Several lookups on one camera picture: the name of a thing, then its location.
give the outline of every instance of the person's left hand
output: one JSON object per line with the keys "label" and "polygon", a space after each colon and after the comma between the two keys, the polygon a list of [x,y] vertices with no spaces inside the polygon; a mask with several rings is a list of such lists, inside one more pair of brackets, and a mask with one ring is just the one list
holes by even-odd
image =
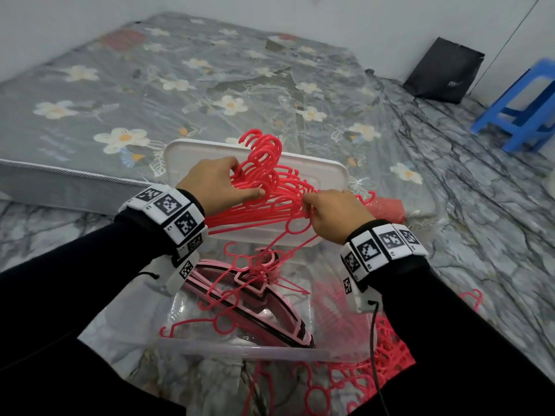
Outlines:
{"label": "person's left hand", "polygon": [[239,161],[233,156],[203,159],[191,168],[176,188],[189,191],[204,209],[205,217],[217,215],[247,200],[265,195],[262,188],[240,190],[232,186],[229,171],[235,171]]}

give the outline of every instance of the blue plastic stool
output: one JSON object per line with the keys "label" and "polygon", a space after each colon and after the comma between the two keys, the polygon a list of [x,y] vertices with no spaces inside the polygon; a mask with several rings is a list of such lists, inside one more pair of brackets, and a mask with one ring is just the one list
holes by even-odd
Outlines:
{"label": "blue plastic stool", "polygon": [[[532,101],[524,111],[507,107],[517,95],[538,77],[547,77],[554,81]],[[514,117],[510,122],[499,117],[505,114]],[[555,114],[555,61],[544,58],[526,71],[520,79],[513,83],[507,91],[497,99],[494,104],[478,118],[470,128],[470,132],[478,134],[486,124],[491,123],[501,127],[512,137],[502,149],[505,152],[515,152],[529,140],[539,139],[531,148],[537,152],[555,133],[555,124],[546,127],[545,123]]]}

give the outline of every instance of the black long-sleeve shirt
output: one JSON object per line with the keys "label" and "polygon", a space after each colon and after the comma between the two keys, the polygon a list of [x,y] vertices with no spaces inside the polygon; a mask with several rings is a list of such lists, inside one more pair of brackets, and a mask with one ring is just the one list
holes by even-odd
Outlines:
{"label": "black long-sleeve shirt", "polygon": [[[147,229],[120,220],[0,274],[4,409],[184,414],[183,407],[122,380],[77,340],[165,252],[161,245]],[[442,283],[424,258],[406,257],[382,269],[369,284],[382,294],[395,332],[416,360],[383,388],[390,414],[552,413],[555,385]],[[384,409],[374,396],[353,414]]]}

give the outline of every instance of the floral mattress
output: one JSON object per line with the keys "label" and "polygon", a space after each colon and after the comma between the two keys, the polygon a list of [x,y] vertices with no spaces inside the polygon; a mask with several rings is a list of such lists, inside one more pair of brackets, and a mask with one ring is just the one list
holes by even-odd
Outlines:
{"label": "floral mattress", "polygon": [[294,35],[164,13],[0,84],[0,191],[115,213],[164,182],[177,138],[236,144],[251,128],[336,160],[358,194],[437,213],[355,57]]}

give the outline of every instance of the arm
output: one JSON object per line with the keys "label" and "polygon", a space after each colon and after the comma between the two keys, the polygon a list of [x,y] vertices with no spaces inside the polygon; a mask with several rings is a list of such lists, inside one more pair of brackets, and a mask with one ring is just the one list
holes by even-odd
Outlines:
{"label": "arm", "polygon": [[[388,223],[375,220],[349,192],[305,195],[316,233],[337,244]],[[421,256],[391,261],[362,282],[382,294],[392,327],[407,344],[420,369],[448,385],[475,385],[478,378],[503,385],[505,392],[536,388],[534,396],[555,385],[476,314]],[[524,384],[516,381],[527,380]]]}
{"label": "arm", "polygon": [[[205,216],[215,215],[263,190],[238,190],[229,171],[234,157],[201,161],[177,185]],[[0,370],[76,338],[149,262],[171,253],[163,232],[149,230],[126,214],[115,222],[0,274],[0,327],[10,341],[2,345]]]}

